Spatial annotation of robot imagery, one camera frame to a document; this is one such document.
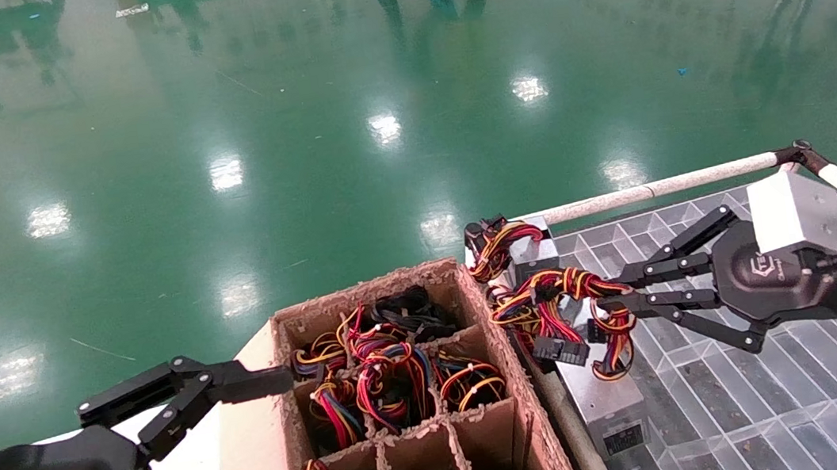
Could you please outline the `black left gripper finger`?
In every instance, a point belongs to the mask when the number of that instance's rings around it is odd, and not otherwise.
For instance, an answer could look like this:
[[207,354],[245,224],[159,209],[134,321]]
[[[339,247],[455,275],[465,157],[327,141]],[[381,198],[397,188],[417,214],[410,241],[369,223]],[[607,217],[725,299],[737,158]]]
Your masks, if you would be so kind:
[[78,405],[78,417],[82,428],[112,427],[162,406],[162,413],[139,430],[143,453],[160,461],[215,405],[285,394],[294,384],[285,365],[249,370],[239,360],[202,364],[180,357],[91,396]]

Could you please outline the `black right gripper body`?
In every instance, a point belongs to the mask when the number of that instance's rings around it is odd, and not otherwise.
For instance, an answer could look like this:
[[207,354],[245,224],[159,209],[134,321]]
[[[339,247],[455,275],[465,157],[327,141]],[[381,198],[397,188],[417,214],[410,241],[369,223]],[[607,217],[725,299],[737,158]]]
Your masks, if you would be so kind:
[[837,253],[807,246],[763,253],[749,221],[715,240],[717,297],[732,313],[763,326],[837,317]]

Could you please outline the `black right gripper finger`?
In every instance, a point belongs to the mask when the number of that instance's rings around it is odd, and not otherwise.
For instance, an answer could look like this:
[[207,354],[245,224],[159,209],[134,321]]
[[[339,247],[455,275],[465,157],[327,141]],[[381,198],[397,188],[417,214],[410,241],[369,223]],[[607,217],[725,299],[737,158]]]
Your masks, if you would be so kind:
[[701,276],[713,268],[712,255],[699,251],[740,221],[732,208],[719,206],[661,246],[647,261],[624,265],[614,283],[632,289],[682,277]]
[[662,318],[666,321],[700,334],[709,340],[719,341],[732,348],[756,354],[762,352],[767,327],[764,323],[751,322],[747,329],[736,329],[713,319],[696,314],[697,310],[722,308],[723,300],[713,288],[689,291],[630,293],[623,296],[597,299],[596,306],[608,313],[628,311],[637,319]]

